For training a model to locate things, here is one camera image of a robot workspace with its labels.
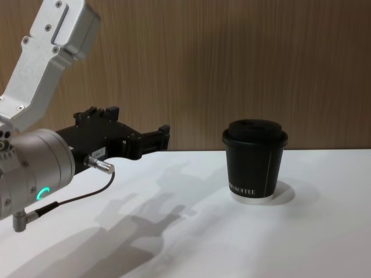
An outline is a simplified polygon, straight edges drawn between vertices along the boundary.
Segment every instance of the black paper cup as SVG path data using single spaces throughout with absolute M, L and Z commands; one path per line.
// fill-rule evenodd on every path
M 288 135 L 268 120 L 238 120 L 223 132 L 228 179 L 239 202 L 263 204 L 272 199 Z

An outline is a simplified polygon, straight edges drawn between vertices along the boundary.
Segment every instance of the silver cylindrical joint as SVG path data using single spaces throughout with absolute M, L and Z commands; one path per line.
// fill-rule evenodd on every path
M 12 145 L 19 166 L 0 179 L 0 220 L 68 185 L 75 174 L 69 146 L 51 130 L 22 134 Z M 0 166 L 9 162 L 3 158 Z

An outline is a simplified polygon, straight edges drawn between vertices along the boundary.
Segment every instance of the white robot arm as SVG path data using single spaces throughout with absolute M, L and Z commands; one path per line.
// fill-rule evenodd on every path
M 44 116 L 63 71 L 86 57 L 99 27 L 100 17 L 85 0 L 44 0 L 0 98 L 4 134 L 24 131 Z
M 75 162 L 51 130 L 12 134 L 44 116 L 63 71 L 86 57 L 99 27 L 100 17 L 85 0 L 44 0 L 30 36 L 22 39 L 22 54 L 0 97 L 0 220 L 13 215 L 17 232 L 32 221 L 24 208 L 69 184 Z
M 115 173 L 104 159 L 136 160 L 168 148 L 169 126 L 141 134 L 118 122 L 118 107 L 76 113 L 75 126 L 57 132 L 12 136 L 44 116 L 63 71 L 86 57 L 99 26 L 99 16 L 85 0 L 44 0 L 31 35 L 22 39 L 22 54 L 0 96 L 0 220 L 12 215 L 16 232 L 61 204 L 107 189 Z M 110 182 L 99 191 L 26 214 L 27 206 L 68 185 L 89 167 L 111 174 Z

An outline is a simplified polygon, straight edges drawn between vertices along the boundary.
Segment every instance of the cable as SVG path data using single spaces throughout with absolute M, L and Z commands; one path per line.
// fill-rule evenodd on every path
M 115 179 L 115 172 L 112 173 L 110 181 L 104 187 L 102 187 L 101 189 L 99 189 L 97 191 L 94 191 L 94 192 L 91 192 L 91 193 L 88 193 L 88 194 L 85 194 L 85 195 L 81 195 L 81 196 L 72 198 L 72 199 L 65 200 L 65 201 L 62 201 L 62 202 L 53 202 L 53 203 L 47 204 L 46 206 L 43 206 L 43 207 L 35 210 L 35 213 L 38 215 L 38 217 L 41 217 L 44 214 L 54 210 L 55 208 L 57 208 L 57 207 L 59 207 L 63 204 L 68 204 L 68 203 L 71 203 L 71 202 L 74 202 L 74 201 L 77 201 L 77 200 L 81 200 L 81 199 L 96 195 L 100 192 L 103 192 L 108 187 L 110 187 L 110 185 L 113 183 L 114 179 Z
M 110 185 L 113 183 L 114 179 L 115 179 L 115 172 L 112 173 L 111 179 L 110 179 L 110 181 L 107 183 L 107 185 L 105 187 L 103 187 L 103 188 L 101 188 L 101 189 L 99 189 L 97 191 L 94 191 L 92 193 L 88 193 L 88 194 L 85 194 L 85 195 L 82 195 L 82 196 L 79 196 L 79 197 L 75 197 L 75 198 L 72 198 L 72 199 L 69 199 L 69 200 L 60 202 L 59 205 L 61 206 L 62 204 L 68 204 L 68 203 L 71 203 L 71 202 L 74 202 L 74 201 L 77 201 L 77 200 L 81 200 L 81 199 L 84 199 L 84 198 L 87 198 L 87 197 L 90 197 L 90 196 L 99 194 L 100 192 L 103 192 L 108 187 L 110 187 Z

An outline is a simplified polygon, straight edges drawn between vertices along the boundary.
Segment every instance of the white tabletop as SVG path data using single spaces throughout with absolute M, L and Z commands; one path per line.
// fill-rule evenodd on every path
M 14 233 L 0 277 L 371 277 L 371 151 L 285 151 L 275 199 L 230 196 L 224 152 L 111 159 L 117 177 Z M 32 205 L 102 187 L 89 169 Z

